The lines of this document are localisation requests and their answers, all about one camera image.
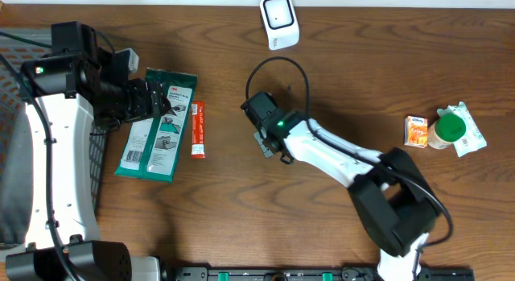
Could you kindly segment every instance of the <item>orange packet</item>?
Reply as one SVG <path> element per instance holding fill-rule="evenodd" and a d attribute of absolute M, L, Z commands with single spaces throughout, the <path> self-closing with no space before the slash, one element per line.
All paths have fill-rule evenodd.
<path fill-rule="evenodd" d="M 206 158 L 204 152 L 204 108 L 203 101 L 192 102 L 192 158 Z"/>
<path fill-rule="evenodd" d="M 424 148 L 427 146 L 427 119 L 408 116 L 404 120 L 404 145 Z"/>

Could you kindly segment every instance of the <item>wipes package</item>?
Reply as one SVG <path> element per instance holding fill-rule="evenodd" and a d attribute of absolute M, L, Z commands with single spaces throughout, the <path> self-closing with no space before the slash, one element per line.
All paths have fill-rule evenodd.
<path fill-rule="evenodd" d="M 161 84 L 171 110 L 133 123 L 116 175 L 171 182 L 197 76 L 147 69 L 146 80 Z"/>
<path fill-rule="evenodd" d="M 458 105 L 449 105 L 447 109 L 436 110 L 436 113 L 438 113 L 440 117 L 445 114 L 453 113 L 465 121 L 465 125 L 467 126 L 465 135 L 458 139 L 458 141 L 454 142 L 454 148 L 458 153 L 458 157 L 466 155 L 468 152 L 477 151 L 486 147 L 486 140 L 484 140 L 479 128 L 477 128 L 477 125 L 474 122 L 474 119 L 472 119 L 465 103 L 460 102 Z"/>

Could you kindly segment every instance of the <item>plastic bottle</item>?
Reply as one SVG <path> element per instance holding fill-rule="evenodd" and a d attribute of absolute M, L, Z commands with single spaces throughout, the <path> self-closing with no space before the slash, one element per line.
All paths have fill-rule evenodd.
<path fill-rule="evenodd" d="M 429 127 L 427 143 L 434 149 L 447 148 L 465 135 L 465 121 L 455 114 L 445 114 Z"/>

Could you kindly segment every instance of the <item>white device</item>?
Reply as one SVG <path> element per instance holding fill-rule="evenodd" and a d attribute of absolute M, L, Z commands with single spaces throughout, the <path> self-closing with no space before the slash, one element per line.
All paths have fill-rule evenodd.
<path fill-rule="evenodd" d="M 259 7 L 270 50 L 291 47 L 299 42 L 299 22 L 291 0 L 261 0 Z"/>

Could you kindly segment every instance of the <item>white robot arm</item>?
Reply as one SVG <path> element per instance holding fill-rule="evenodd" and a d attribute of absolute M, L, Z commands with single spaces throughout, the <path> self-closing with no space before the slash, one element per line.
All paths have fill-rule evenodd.
<path fill-rule="evenodd" d="M 138 62 L 132 50 L 107 52 L 97 34 L 77 22 L 52 25 L 52 54 L 22 65 L 28 81 L 0 56 L 27 103 L 34 151 L 26 251 L 6 257 L 10 280 L 166 280 L 157 258 L 130 256 L 124 244 L 101 241 L 89 139 L 93 122 L 116 129 L 162 116 L 171 105 L 159 83 L 128 79 Z"/>
<path fill-rule="evenodd" d="M 385 281 L 414 279 L 421 270 L 419 249 L 441 203 L 407 153 L 396 148 L 382 154 L 352 144 L 306 114 L 285 114 L 268 93 L 257 93 L 241 108 L 256 127 L 254 137 L 266 157 L 279 152 L 286 164 L 309 163 L 348 189 L 367 234 L 381 249 L 377 273 Z M 400 191 L 386 199 L 383 191 L 396 184 Z"/>

